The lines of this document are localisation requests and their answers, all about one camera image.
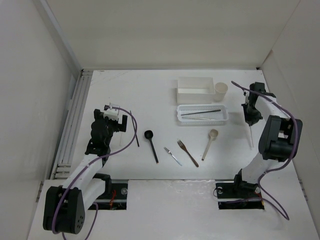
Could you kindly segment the beige wooden spoon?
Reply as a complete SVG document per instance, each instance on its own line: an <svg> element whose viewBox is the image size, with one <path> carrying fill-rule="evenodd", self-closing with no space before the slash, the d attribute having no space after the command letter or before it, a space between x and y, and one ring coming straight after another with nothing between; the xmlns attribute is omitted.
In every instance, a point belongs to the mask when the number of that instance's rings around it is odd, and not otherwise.
<svg viewBox="0 0 320 240"><path fill-rule="evenodd" d="M216 130L216 129L212 129L210 132L209 132L209 140L208 140L208 143L206 145L206 148L204 150L204 153L202 155L202 158L201 160L204 161L206 156L207 156L207 153L210 149L210 146L211 146L211 143L213 142L213 140L215 140L218 136L219 132Z"/></svg>

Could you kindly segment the beige chopstick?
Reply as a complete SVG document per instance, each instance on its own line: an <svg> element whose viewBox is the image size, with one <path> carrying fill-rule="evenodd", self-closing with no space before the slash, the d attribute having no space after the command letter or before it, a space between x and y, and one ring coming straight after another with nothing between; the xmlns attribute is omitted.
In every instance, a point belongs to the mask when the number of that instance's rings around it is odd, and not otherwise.
<svg viewBox="0 0 320 240"><path fill-rule="evenodd" d="M250 131L251 145L252 145L252 148L254 148L255 146L254 146L253 131L252 131L251 125L249 126L249 131Z"/></svg>

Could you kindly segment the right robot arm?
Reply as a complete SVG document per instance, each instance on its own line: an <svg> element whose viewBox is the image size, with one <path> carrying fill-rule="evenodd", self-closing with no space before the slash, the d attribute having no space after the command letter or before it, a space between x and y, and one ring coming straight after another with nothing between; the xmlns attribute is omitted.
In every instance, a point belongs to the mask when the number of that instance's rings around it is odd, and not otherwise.
<svg viewBox="0 0 320 240"><path fill-rule="evenodd" d="M255 82L249 88L231 83L243 90L245 103L241 106L245 122L251 127L265 120L257 155L235 175L231 185L232 193L243 197L259 187L259 180L266 173L285 168L296 156L303 122L280 106L276 96L266 91L264 83Z"/></svg>

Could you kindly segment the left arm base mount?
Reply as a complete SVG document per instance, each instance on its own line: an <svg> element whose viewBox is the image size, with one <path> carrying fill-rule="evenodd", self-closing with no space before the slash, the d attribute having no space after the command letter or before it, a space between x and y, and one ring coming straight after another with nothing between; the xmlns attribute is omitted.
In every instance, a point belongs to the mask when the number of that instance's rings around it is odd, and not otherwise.
<svg viewBox="0 0 320 240"><path fill-rule="evenodd" d="M127 209L129 185L127 180L112 180L110 192L105 192L95 201L99 210L117 211Z"/></svg>

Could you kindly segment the silver metal chopstick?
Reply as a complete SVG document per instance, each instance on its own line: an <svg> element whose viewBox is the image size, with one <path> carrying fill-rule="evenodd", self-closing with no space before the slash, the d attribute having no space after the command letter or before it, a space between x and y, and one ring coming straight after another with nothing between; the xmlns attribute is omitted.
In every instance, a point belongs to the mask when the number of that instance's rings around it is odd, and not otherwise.
<svg viewBox="0 0 320 240"><path fill-rule="evenodd" d="M221 112L212 112L212 113L205 113L205 114L185 115L181 117L184 119L189 118L189 119L199 119L199 120L220 120L220 119L223 119L223 114Z"/></svg>

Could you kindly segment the black chopstick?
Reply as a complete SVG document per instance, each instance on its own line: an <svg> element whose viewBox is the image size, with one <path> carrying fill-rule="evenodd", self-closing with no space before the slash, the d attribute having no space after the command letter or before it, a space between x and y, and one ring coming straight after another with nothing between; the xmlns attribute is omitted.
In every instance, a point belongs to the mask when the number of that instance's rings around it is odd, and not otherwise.
<svg viewBox="0 0 320 240"><path fill-rule="evenodd" d="M139 147L140 147L140 143L139 143L139 139L138 139L137 123L136 123L135 118L134 118L133 115L132 115L132 111L130 110L129 112L130 112L130 116L131 116L131 122L132 122L133 130L134 130L134 132L135 132L136 144L137 144L137 147L139 148Z"/></svg>

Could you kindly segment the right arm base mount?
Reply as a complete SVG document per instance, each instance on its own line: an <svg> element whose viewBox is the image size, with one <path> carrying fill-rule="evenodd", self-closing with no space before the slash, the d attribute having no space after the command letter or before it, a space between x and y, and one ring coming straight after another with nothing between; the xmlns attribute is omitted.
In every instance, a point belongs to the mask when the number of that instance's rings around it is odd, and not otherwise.
<svg viewBox="0 0 320 240"><path fill-rule="evenodd" d="M235 189L231 181L215 183L213 194L217 197L219 210L264 210L260 192L252 189Z"/></svg>

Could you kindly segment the dark grey chopstick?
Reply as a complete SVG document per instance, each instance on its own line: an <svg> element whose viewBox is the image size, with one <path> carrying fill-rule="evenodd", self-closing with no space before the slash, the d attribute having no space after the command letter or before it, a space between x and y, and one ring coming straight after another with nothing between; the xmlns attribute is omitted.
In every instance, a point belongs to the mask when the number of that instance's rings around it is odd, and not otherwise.
<svg viewBox="0 0 320 240"><path fill-rule="evenodd" d="M208 110L208 111L198 111L198 112L192 112L192 113L183 113L181 116L190 116L190 115L199 115L199 114L207 114L207 113L216 113L220 112L221 109L216 109L216 110Z"/></svg>

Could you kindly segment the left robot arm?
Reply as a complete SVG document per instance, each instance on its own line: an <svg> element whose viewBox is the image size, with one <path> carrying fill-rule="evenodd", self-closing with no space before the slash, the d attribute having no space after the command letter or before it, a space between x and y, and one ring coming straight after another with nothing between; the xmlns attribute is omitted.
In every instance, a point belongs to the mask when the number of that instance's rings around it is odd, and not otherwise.
<svg viewBox="0 0 320 240"><path fill-rule="evenodd" d="M120 107L106 105L95 109L90 140L85 158L59 186L51 186L45 196L43 229L54 234L78 234L83 228L86 211L91 207L112 210L117 191L123 186L112 185L108 174L99 173L112 154L110 143L114 133L126 132L127 115L119 121Z"/></svg>

